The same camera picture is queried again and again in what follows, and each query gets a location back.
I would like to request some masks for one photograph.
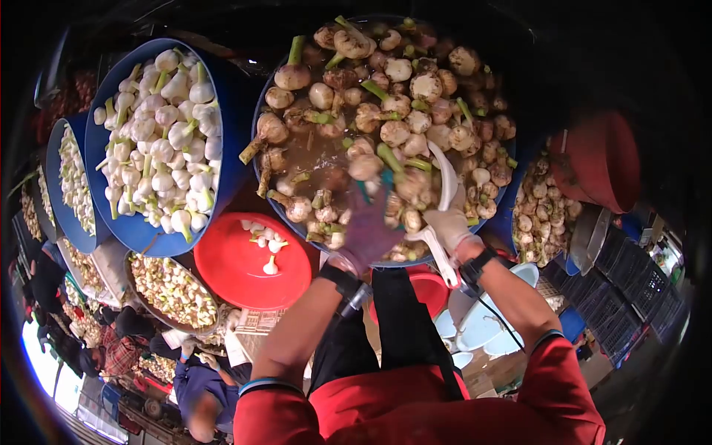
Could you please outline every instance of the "white knife handle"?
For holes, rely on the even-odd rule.
[[[450,260],[448,259],[447,253],[445,253],[445,249],[443,249],[443,246],[435,236],[435,229],[433,229],[432,226],[427,226],[422,230],[422,240],[428,244],[430,253],[432,253],[433,259],[435,260],[435,265],[438,266],[440,275],[442,275],[445,280],[447,287],[450,289],[458,288],[460,284],[457,278],[457,273],[455,272],[455,269],[450,266]]]

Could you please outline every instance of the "forearm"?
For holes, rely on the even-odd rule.
[[[233,378],[230,377],[230,374],[225,372],[224,369],[220,368],[220,370],[218,371],[218,375],[220,376],[221,379],[223,379],[223,382],[225,382],[225,384],[228,385],[229,387],[237,386],[237,383],[235,382],[235,380],[233,380]]]
[[[480,243],[465,241],[458,246],[456,255],[463,263],[477,257],[482,250]],[[541,294],[498,261],[489,261],[482,268],[479,284],[522,336],[527,352],[531,352],[535,342],[548,330],[561,330],[559,318]]]
[[[267,336],[251,378],[277,377],[301,387],[304,368],[340,301],[333,282],[316,278]]]

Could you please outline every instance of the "cord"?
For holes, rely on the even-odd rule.
[[[522,351],[524,351],[524,347],[522,346],[521,343],[519,343],[519,340],[517,340],[517,337],[514,335],[514,333],[512,332],[512,330],[511,330],[511,329],[509,328],[509,326],[507,325],[507,322],[501,317],[501,315],[499,315],[497,312],[495,312],[494,310],[492,310],[492,308],[490,308],[489,305],[488,305],[487,303],[485,303],[485,302],[482,300],[482,297],[481,297],[481,296],[478,295],[478,296],[477,296],[477,299],[480,300],[480,303],[482,303],[482,305],[483,305],[485,308],[489,309],[489,311],[492,312],[492,313],[499,319],[499,322],[502,323],[502,325],[503,325],[504,328],[507,330],[507,332],[509,333],[509,335],[511,335],[512,339],[513,339],[514,342],[517,344],[517,346],[519,347],[519,349],[521,349]]]

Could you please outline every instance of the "gloved hand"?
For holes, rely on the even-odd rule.
[[[207,364],[210,366],[210,369],[213,371],[219,371],[220,370],[220,364],[218,363],[217,359],[215,356],[212,354],[208,354],[207,352],[203,352],[200,354],[200,361]]]
[[[445,250],[454,255],[455,249],[463,241],[482,244],[482,239],[470,233],[467,227],[467,218],[462,209],[465,205],[465,187],[460,184],[455,197],[450,201],[450,208],[446,211],[428,210],[423,214],[425,222],[430,224]]]
[[[195,340],[189,338],[188,340],[185,340],[180,345],[180,357],[183,360],[188,360],[194,350],[195,350]]]
[[[403,239],[405,231],[386,227],[383,215],[386,197],[393,187],[392,182],[383,181],[374,201],[367,203],[356,181],[351,182],[348,194],[352,216],[346,226],[344,246],[338,253],[351,261],[360,276],[368,265],[378,261],[391,247]]]

